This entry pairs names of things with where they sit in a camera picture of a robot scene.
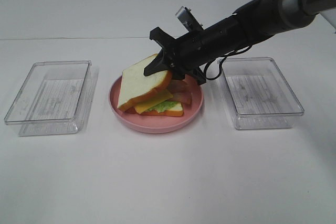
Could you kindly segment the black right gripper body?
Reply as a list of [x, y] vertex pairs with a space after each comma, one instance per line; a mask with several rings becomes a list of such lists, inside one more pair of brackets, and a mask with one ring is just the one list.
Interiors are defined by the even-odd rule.
[[189, 32], [179, 38], [173, 38], [160, 27], [150, 31], [150, 39], [161, 46], [161, 50], [165, 52], [170, 72], [183, 71], [194, 78], [197, 84], [205, 84], [206, 77], [200, 69], [202, 63], [197, 62], [198, 49], [202, 46], [192, 41], [195, 35], [196, 32]]

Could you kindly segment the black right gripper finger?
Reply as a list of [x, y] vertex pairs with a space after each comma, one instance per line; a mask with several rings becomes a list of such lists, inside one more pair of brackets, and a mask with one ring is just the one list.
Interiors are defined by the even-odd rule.
[[157, 72], [169, 70], [169, 64], [164, 50], [161, 50], [158, 55], [144, 68], [143, 74], [150, 76]]
[[186, 73], [183, 71], [172, 70], [172, 79], [173, 80], [184, 80]]

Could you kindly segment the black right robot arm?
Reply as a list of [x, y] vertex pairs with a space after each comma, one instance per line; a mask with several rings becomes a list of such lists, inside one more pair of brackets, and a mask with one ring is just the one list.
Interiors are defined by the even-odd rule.
[[162, 49], [144, 68], [144, 75], [168, 70], [175, 80], [189, 75], [204, 84], [209, 80], [207, 70], [217, 58], [226, 60], [276, 34], [306, 27], [318, 13], [334, 8], [335, 0], [252, 0], [203, 29], [190, 9], [181, 7], [176, 17], [187, 34], [173, 38], [159, 27], [150, 31], [150, 39]]

